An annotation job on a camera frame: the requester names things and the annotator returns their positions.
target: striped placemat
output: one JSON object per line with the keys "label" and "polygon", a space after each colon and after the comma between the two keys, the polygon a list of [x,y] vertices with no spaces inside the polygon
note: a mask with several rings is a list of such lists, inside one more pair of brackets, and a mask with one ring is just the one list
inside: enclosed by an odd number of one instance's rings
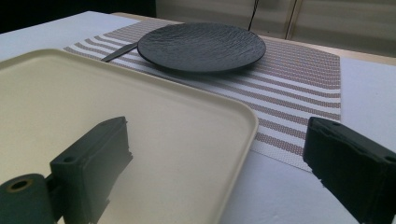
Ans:
{"label": "striped placemat", "polygon": [[[141,21],[65,50],[100,60],[167,24],[155,19]],[[310,171],[302,158],[306,124],[312,116],[340,120],[340,59],[316,49],[263,40],[267,46],[264,57],[226,75],[175,76],[145,61],[136,49],[111,63],[241,101],[256,112],[260,122],[251,150]]]}

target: black plate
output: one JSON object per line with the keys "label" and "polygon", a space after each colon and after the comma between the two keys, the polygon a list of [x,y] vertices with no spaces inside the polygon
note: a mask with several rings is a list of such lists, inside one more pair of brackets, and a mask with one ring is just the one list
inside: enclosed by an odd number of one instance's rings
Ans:
{"label": "black plate", "polygon": [[264,42],[250,31],[219,23],[183,23],[154,30],[138,42],[147,61],[183,72],[234,70],[258,61]]}

